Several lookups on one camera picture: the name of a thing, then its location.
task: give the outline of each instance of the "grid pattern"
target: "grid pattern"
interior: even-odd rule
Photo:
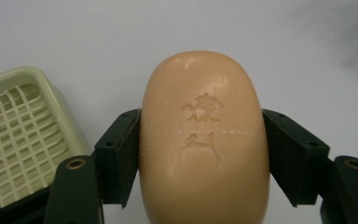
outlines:
[[[0,205],[47,187],[70,157],[48,104],[34,84],[0,94]]]

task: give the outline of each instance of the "soap bar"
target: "soap bar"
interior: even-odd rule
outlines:
[[[150,223],[261,223],[269,154],[253,84],[234,60],[183,52],[153,72],[139,171]]]

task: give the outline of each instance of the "soap dish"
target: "soap dish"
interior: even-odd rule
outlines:
[[[53,182],[61,161],[89,145],[58,91],[33,67],[0,74],[0,206]]]

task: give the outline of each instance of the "screw hole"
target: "screw hole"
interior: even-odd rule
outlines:
[[[353,159],[345,160],[345,163],[349,165],[351,168],[358,170],[358,161]]]
[[[115,142],[106,142],[105,145],[107,147],[113,147],[116,143]]]
[[[66,168],[68,168],[69,170],[76,170],[78,168],[83,167],[84,165],[86,165],[86,161],[84,159],[73,159],[66,163]]]
[[[315,142],[308,142],[307,145],[310,146],[310,147],[317,147],[318,146],[318,144],[315,143]]]

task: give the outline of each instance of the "white background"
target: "white background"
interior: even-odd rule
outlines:
[[[153,69],[175,53],[219,51],[254,82],[262,107],[358,157],[358,0],[0,1],[0,73],[40,68],[63,93],[93,146],[140,107]],[[291,207],[271,178],[265,223],[321,223]],[[106,223],[147,223],[139,180]]]

